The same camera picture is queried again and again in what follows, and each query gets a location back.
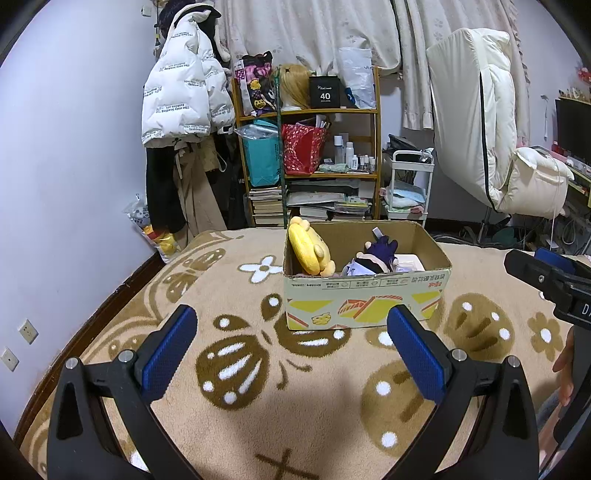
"silver bolt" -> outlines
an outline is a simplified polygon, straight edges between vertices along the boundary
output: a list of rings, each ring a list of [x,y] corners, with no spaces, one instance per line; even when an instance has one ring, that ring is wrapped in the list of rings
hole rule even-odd
[[[463,362],[466,358],[468,358],[466,352],[464,350],[460,350],[459,348],[456,348],[452,351],[452,357],[455,358],[458,362]]]
[[[78,365],[78,359],[77,358],[69,358],[68,360],[66,360],[66,368],[68,370],[72,370],[76,365]]]
[[[512,366],[513,368],[517,368],[521,366],[521,362],[515,355],[510,355],[507,357],[507,363]]]
[[[131,350],[123,350],[117,358],[119,359],[119,362],[126,364],[127,362],[131,361],[133,357],[134,353]]]

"red gift bag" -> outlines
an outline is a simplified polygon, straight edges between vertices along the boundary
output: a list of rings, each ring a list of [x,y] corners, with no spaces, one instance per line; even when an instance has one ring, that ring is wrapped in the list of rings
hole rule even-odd
[[[287,175],[310,175],[316,171],[327,132],[326,128],[300,124],[282,126],[283,163]]]

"white bottle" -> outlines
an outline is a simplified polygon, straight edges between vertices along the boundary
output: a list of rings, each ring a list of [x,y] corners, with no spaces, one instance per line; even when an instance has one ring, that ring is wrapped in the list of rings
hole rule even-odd
[[[353,142],[347,142],[347,148],[345,149],[345,160],[347,162],[347,166],[349,168],[352,167],[353,155],[355,154],[355,150],[353,149]]]
[[[343,137],[335,135],[335,164],[345,163],[345,148]]]

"white curtain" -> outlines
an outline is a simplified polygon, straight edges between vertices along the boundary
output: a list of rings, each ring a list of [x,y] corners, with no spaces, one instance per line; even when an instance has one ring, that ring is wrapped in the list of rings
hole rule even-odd
[[[530,103],[512,0],[392,0],[398,19],[404,78],[404,128],[433,128],[431,87],[425,50],[458,28],[491,28],[511,38],[518,144],[528,145]]]
[[[216,0],[220,38],[232,60],[270,50],[273,64],[336,73],[338,49],[370,48],[384,74],[400,66],[390,0]]]

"beige blanket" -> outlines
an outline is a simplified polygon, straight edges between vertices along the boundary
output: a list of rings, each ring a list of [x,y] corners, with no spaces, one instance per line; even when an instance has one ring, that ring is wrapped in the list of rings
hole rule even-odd
[[[202,233],[82,360],[105,362],[137,348],[176,305],[188,304],[199,316],[197,337],[152,409],[204,479],[381,479],[433,404],[418,393],[384,327],[306,333],[305,344],[287,329],[284,236],[281,229]],[[504,252],[442,247],[452,277],[428,325],[472,358],[517,355],[539,406],[554,389],[551,365],[568,324],[552,317],[553,304],[538,291],[505,273]],[[43,475],[52,401],[21,448]],[[124,452],[140,465],[112,401],[106,405]],[[476,409],[474,400],[444,465],[457,459]]]

